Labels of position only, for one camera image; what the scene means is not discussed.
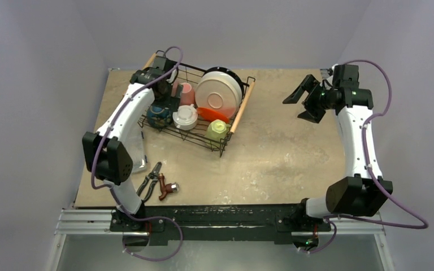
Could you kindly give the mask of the dark ceramic bowl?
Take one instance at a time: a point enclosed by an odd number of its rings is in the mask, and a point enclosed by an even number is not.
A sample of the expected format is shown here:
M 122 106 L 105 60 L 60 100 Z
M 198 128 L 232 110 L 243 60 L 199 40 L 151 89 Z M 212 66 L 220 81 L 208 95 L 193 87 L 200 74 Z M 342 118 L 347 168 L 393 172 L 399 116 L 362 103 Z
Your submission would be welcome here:
M 163 129 L 172 124 L 172 112 L 165 108 L 150 106 L 146 112 L 149 125 L 156 129 Z

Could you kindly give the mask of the white enamel mug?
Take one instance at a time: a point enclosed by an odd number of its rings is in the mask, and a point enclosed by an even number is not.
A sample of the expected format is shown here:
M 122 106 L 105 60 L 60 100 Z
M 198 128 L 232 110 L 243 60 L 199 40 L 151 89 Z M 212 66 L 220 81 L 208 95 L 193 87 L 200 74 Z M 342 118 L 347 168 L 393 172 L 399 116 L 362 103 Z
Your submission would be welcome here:
M 198 113 L 194 104 L 182 105 L 172 113 L 175 127 L 181 130 L 192 130 L 198 123 Z

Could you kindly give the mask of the black wire dish rack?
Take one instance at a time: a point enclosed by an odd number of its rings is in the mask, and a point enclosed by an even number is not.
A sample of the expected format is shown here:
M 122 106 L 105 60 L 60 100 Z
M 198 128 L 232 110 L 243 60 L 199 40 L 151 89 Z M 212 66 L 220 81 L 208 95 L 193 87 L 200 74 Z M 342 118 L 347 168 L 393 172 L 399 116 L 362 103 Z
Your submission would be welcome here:
M 180 64 L 178 70 L 181 72 L 181 75 L 177 76 L 177 80 L 181 83 L 184 82 L 190 83 L 194 87 L 197 87 L 198 85 L 197 80 L 200 80 L 206 71 L 202 68 L 198 68 L 185 63 Z M 219 152 L 219 155 L 222 156 L 222 153 L 225 151 L 225 147 L 227 146 L 228 142 L 232 138 L 232 135 L 235 133 L 237 129 L 238 122 L 236 122 L 235 119 L 236 118 L 239 119 L 243 115 L 245 107 L 242 104 L 244 101 L 248 100 L 246 98 L 246 95 L 247 93 L 250 93 L 253 90 L 254 83 L 255 83 L 254 77 L 251 76 L 247 77 L 246 82 L 244 82 L 244 89 L 245 89 L 244 97 L 239 105 L 237 113 L 234 115 L 234 117 L 229 119 L 228 124 L 231 125 L 229 132 L 227 133 L 226 137 L 221 139 L 220 141 L 215 141 L 205 137 L 207 127 L 211 122 L 201 118 L 200 116 L 198 116 L 198 123 L 196 127 L 193 128 L 192 130 L 178 129 L 177 127 L 175 127 L 173 122 L 171 125 L 163 129 L 156 129 L 156 128 L 155 129 L 158 130 L 159 132 L 165 132 L 175 137 L 180 137 L 183 141 L 189 141 L 191 143 L 207 148 L 211 151 L 217 151 Z M 140 127 L 144 127 L 145 125 L 151 127 L 147 122 L 146 114 L 141 116 L 138 123 Z

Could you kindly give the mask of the orange plate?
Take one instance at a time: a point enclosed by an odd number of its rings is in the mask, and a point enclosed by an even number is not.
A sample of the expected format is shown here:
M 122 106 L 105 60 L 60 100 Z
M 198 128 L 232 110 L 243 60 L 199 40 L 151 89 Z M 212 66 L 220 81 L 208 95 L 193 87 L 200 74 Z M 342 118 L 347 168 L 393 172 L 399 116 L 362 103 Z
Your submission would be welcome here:
M 209 108 L 198 107 L 197 113 L 201 118 L 203 118 L 207 121 L 210 121 L 210 122 L 213 122 L 215 120 L 221 120 L 225 123 L 229 123 L 229 118 L 227 118 L 223 114 L 221 114 L 217 111 L 211 110 Z

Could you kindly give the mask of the pink rimmed large plate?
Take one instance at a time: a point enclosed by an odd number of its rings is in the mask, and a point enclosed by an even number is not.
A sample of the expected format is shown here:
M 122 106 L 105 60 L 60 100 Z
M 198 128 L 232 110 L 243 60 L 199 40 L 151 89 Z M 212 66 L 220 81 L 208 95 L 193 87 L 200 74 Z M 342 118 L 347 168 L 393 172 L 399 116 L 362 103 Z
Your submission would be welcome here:
M 205 74 L 195 88 L 197 107 L 214 110 L 229 119 L 237 113 L 241 101 L 242 92 L 238 82 L 224 72 Z

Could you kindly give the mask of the red rimmed plate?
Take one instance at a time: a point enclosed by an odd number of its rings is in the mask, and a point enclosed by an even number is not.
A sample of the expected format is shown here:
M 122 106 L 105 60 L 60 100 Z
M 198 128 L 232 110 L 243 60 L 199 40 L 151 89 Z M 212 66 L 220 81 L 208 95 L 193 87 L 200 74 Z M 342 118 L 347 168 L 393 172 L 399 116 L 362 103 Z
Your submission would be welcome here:
M 242 99 L 245 94 L 244 83 L 240 78 L 240 76 L 230 68 L 226 68 L 222 66 L 211 67 L 205 71 L 202 78 L 217 76 L 218 73 L 222 73 L 222 75 L 219 75 L 219 78 L 224 79 L 226 82 L 230 83 L 230 85 L 233 86 L 233 88 L 240 95 L 240 99 Z

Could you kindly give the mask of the green mug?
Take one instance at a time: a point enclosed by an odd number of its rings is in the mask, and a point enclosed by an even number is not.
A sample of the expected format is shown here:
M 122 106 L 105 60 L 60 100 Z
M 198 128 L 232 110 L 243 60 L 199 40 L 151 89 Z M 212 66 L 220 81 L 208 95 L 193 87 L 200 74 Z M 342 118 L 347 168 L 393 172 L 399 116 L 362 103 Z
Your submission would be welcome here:
M 222 120 L 214 120 L 207 127 L 205 137 L 215 141 L 225 138 L 230 130 L 231 125 Z

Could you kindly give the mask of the light pink mug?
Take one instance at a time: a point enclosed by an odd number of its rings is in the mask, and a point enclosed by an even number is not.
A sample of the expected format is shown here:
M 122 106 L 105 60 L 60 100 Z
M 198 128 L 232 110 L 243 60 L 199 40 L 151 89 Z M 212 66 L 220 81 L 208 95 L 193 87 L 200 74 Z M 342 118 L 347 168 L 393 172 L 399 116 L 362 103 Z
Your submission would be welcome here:
M 171 92 L 171 96 L 172 96 L 172 97 L 175 97 L 175 96 L 176 96 L 177 88 L 178 88 L 179 84 L 180 84 L 180 83 L 179 83 L 178 80 L 175 80 L 175 81 L 173 82 L 173 85 L 172 85 L 172 92 Z

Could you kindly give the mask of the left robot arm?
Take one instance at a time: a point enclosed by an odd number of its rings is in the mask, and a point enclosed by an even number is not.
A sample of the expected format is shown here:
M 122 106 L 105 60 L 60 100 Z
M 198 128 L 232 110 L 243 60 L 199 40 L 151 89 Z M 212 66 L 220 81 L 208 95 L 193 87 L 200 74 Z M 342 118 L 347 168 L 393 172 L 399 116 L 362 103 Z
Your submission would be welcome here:
M 173 91 L 179 61 L 155 56 L 152 64 L 136 71 L 111 116 L 82 138 L 85 165 L 93 189 L 108 188 L 116 211 L 133 231 L 141 230 L 149 218 L 137 194 L 131 174 L 145 165 L 143 138 L 138 120 L 150 107 L 176 109 L 180 93 Z

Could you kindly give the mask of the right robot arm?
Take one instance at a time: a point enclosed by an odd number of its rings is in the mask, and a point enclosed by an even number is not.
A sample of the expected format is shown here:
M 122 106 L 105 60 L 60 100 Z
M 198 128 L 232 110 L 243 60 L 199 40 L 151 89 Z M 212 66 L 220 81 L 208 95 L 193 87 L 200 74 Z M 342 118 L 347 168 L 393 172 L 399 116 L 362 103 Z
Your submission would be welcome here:
M 371 217 L 393 192 L 393 184 L 383 178 L 377 162 L 372 124 L 373 96 L 359 84 L 359 67 L 352 64 L 332 68 L 331 83 L 318 81 L 308 74 L 285 104 L 296 104 L 304 94 L 304 111 L 298 118 L 320 123 L 327 112 L 333 112 L 344 146 L 344 177 L 329 186 L 320 198 L 303 200 L 305 208 L 296 212 L 294 221 L 303 230 L 316 224 L 318 218 L 332 215 Z

